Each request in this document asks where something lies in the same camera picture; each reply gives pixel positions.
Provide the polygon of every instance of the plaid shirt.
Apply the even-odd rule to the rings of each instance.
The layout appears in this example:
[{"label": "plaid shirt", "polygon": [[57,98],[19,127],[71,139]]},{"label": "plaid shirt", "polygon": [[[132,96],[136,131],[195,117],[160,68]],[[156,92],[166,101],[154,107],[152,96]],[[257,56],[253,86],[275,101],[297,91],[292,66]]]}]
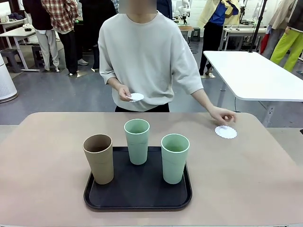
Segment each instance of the plaid shirt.
[{"label": "plaid shirt", "polygon": [[74,29],[73,20],[78,17],[76,0],[41,0],[42,6],[51,16],[52,26],[59,31]]},{"label": "plaid shirt", "polygon": [[119,0],[112,0],[114,7],[116,9],[116,13],[119,13]]}]

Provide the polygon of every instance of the black stool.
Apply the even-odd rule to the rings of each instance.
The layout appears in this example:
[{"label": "black stool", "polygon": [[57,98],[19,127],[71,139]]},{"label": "black stool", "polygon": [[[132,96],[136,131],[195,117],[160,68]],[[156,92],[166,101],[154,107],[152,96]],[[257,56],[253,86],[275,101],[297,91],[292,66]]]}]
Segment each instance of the black stool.
[{"label": "black stool", "polygon": [[[40,51],[41,51],[41,47],[39,44],[32,45],[32,52],[33,52],[36,68],[39,68],[39,65],[43,65],[44,63],[43,56],[41,55]],[[51,54],[49,55],[49,62],[50,65],[53,63]]]},{"label": "black stool", "polygon": [[199,42],[200,41],[201,30],[198,27],[194,27],[194,30],[191,32],[190,41]]},{"label": "black stool", "polygon": [[13,68],[15,73],[21,72],[20,67],[18,66],[16,58],[15,58],[15,56],[18,55],[19,59],[21,59],[20,55],[18,53],[18,50],[5,49],[5,50],[1,51],[1,55],[3,57],[6,57],[6,59],[8,60],[8,65]]}]

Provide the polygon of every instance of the green cup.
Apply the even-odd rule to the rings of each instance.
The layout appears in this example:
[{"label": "green cup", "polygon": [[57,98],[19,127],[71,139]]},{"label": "green cup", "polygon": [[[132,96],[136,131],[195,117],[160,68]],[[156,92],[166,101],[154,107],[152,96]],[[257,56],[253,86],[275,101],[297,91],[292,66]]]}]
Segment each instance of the green cup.
[{"label": "green cup", "polygon": [[181,181],[189,150],[189,140],[179,134],[169,134],[162,138],[163,178],[167,183],[177,184]]},{"label": "green cup", "polygon": [[131,163],[142,165],[147,160],[150,124],[142,119],[132,119],[125,123],[124,130]]}]

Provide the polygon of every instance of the black tray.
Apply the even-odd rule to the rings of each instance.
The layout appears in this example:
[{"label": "black tray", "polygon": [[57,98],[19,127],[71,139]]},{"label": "black tray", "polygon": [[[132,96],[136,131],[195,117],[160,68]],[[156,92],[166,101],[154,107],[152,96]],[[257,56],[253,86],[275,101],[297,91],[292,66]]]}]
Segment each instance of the black tray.
[{"label": "black tray", "polygon": [[148,147],[147,161],[133,165],[127,147],[113,147],[114,179],[95,183],[90,174],[84,191],[85,203],[97,210],[180,210],[192,197],[187,166],[178,184],[169,184],[162,175],[161,147]]}]

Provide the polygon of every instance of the person's left hand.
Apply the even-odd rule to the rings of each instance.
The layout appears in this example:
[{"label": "person's left hand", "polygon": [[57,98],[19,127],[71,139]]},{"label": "person's left hand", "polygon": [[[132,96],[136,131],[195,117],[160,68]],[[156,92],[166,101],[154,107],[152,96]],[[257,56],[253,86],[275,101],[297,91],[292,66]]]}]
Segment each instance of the person's left hand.
[{"label": "person's left hand", "polygon": [[236,113],[214,106],[209,110],[209,114],[222,125],[227,125],[228,122],[236,122]]}]

